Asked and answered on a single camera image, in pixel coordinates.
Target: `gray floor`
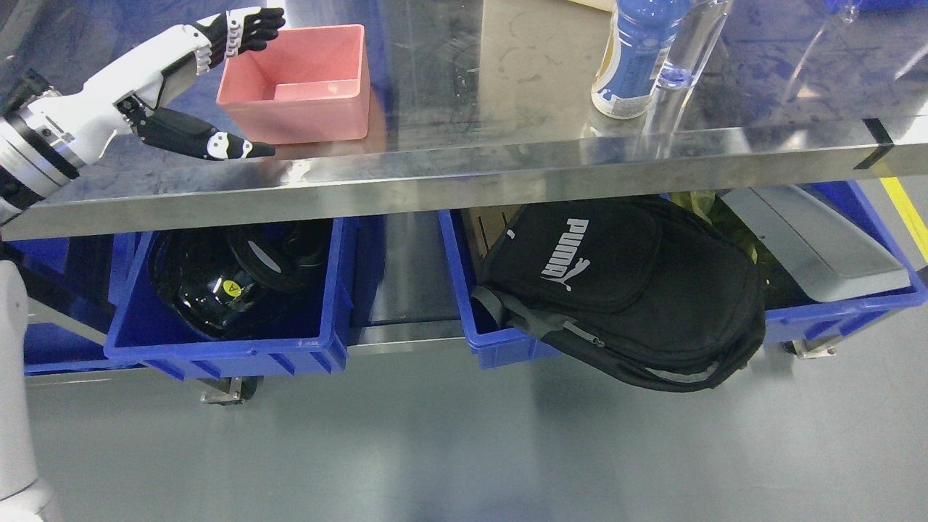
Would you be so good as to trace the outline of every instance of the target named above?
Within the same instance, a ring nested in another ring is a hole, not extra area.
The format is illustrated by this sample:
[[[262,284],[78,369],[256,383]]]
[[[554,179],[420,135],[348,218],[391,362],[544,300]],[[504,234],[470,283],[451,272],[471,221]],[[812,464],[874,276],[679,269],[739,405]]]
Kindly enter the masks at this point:
[[[764,349],[684,396],[568,358],[482,372],[459,346],[267,379],[241,407],[147,371],[29,400],[70,521],[928,520],[926,324],[907,310],[828,359]]]

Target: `blue plastic bin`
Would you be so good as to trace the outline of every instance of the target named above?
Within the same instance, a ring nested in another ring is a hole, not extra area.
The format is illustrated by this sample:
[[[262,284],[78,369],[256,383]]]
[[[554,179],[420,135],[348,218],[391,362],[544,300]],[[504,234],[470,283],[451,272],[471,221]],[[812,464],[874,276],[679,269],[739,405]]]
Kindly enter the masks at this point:
[[[146,233],[104,352],[110,359],[140,361],[181,381],[344,370],[359,223],[357,218],[334,220],[323,288],[280,324],[255,339],[236,341],[204,340],[159,300],[147,270],[153,233]]]
[[[912,269],[856,182],[819,183],[815,185],[861,229],[886,247],[909,271],[910,286],[884,294],[835,303],[819,303],[767,312],[767,344],[796,339],[815,340],[836,334],[850,335],[877,320],[890,310],[916,307],[928,300],[928,290]],[[495,368],[513,362],[523,362],[557,355],[560,352],[514,328],[495,330],[485,320],[475,318],[470,304],[470,291],[475,284],[475,272],[468,245],[464,239],[459,215],[451,211],[439,213],[445,253],[461,313],[464,336],[471,351],[479,357],[481,368]]]
[[[838,12],[845,5],[845,0],[821,0],[830,13]],[[881,11],[885,9],[904,9],[906,7],[928,6],[928,0],[860,0],[857,6],[861,11]]]
[[[137,236],[135,233],[113,236],[110,301],[114,304],[124,293],[125,281],[135,257]],[[63,274],[70,245],[68,238],[11,241],[10,244],[29,256],[30,264],[38,263]],[[137,366],[132,362],[107,359],[103,346],[50,323],[29,325],[23,355],[27,375],[121,370]]]

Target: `yellow warning sticker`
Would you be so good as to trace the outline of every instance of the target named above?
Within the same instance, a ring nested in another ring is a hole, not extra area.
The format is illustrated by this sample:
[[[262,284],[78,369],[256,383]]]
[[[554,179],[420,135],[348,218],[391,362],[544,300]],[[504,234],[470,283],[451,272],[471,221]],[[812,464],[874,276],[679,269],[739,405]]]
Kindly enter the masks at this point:
[[[919,247],[925,262],[928,262],[928,227],[925,226],[919,211],[915,209],[909,194],[902,187],[902,182],[899,181],[898,177],[893,176],[893,172],[889,167],[885,166],[885,162],[877,162],[873,165],[873,169],[880,175],[880,182],[883,183],[883,188],[889,194],[889,199],[893,202],[893,206],[896,207],[896,211],[899,212],[902,222],[906,224],[906,228],[909,230],[909,234],[912,235],[915,245]]]
[[[241,295],[241,286],[239,286],[235,281],[224,281],[223,290],[226,291],[226,294],[229,294],[232,297],[238,297]]]

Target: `black backpack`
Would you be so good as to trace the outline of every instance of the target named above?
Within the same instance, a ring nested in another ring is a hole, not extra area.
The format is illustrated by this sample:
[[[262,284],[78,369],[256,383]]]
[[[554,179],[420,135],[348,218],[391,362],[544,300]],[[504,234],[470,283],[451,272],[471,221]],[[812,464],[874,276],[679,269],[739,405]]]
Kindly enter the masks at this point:
[[[766,331],[752,260],[657,196],[525,205],[480,271],[497,326],[645,388],[715,387]]]

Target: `shelf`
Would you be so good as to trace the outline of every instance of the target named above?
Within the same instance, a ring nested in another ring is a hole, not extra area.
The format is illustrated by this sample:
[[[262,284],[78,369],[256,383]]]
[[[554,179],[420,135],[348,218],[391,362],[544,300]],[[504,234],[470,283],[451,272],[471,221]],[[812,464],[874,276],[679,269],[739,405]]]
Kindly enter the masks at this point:
[[[125,15],[138,23],[86,9],[46,3],[0,80],[33,67],[74,92],[132,44],[207,14],[192,0]],[[356,0],[287,13],[294,27],[367,27],[375,98],[367,138],[206,163],[121,137],[4,237],[909,176],[928,164],[928,8],[844,24],[813,0],[740,0],[691,96],[662,93],[630,122],[589,102],[609,24],[595,9],[562,0]],[[220,76],[201,77],[172,108],[234,131],[213,102]],[[886,149],[864,118],[879,119],[895,146],[856,169]]]

